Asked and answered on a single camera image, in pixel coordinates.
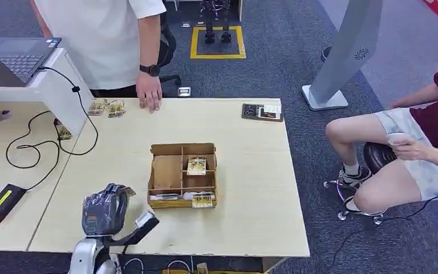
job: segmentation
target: stand base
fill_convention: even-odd
[[[345,99],[341,91],[337,91],[335,95],[333,95],[333,97],[328,100],[328,102],[324,104],[319,104],[315,101],[315,98],[310,95],[310,87],[311,85],[303,86],[302,93],[306,101],[308,102],[308,106],[311,110],[330,110],[332,108],[348,107],[347,99]]]

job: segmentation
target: gray shorts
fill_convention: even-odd
[[[386,134],[404,132],[417,141],[431,146],[420,126],[414,120],[408,108],[396,108],[381,111],[375,114],[384,127]],[[417,183],[422,195],[422,200],[428,200],[438,196],[438,166],[423,160],[403,161],[405,167]]]

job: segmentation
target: cardboard box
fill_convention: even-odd
[[[153,161],[147,198],[152,208],[216,207],[217,159],[213,143],[153,144],[150,152]],[[189,159],[197,158],[206,159],[205,174],[188,175]],[[212,192],[212,195],[191,195],[194,192]],[[177,199],[158,200],[167,194]]]

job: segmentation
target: person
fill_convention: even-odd
[[[426,108],[408,108],[435,102]],[[387,134],[403,132],[391,145],[397,159],[377,174],[359,165],[355,142],[388,144]],[[339,179],[358,188],[346,210],[376,214],[401,204],[438,196],[438,72],[434,83],[399,99],[390,110],[333,120],[326,135],[343,162]]]
[[[162,0],[30,3],[45,37],[63,38],[94,96],[138,96],[142,108],[159,110],[160,14],[166,11]]]

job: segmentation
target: light wooden tabletop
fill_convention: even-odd
[[[15,138],[27,132],[28,121],[36,114],[46,111],[42,103],[0,103],[1,110],[10,110],[11,118],[0,122],[0,192],[8,184],[29,188],[40,181],[56,162],[57,150],[53,144],[39,147],[41,160],[35,168],[21,170],[6,161],[6,147]],[[31,134],[17,141],[20,144],[36,144],[45,140],[56,140],[53,128],[54,116],[43,114],[31,124]],[[76,139],[63,142],[71,150]],[[10,150],[10,160],[21,166],[28,166],[37,160],[37,153],[29,150]],[[0,250],[25,251],[46,209],[59,177],[68,161],[68,155],[61,153],[59,164],[42,184],[24,195],[9,215],[0,223]]]
[[[128,253],[309,256],[285,123],[241,118],[243,103],[278,105],[279,99],[164,99],[154,114],[141,110],[136,99],[125,103],[121,118],[92,118],[98,144],[68,161],[30,251],[71,252],[84,237],[83,199],[109,182],[137,192],[120,234],[126,235],[146,203],[151,144],[212,142],[217,208],[157,209],[160,224]],[[94,138],[86,124],[74,152],[87,150]]]

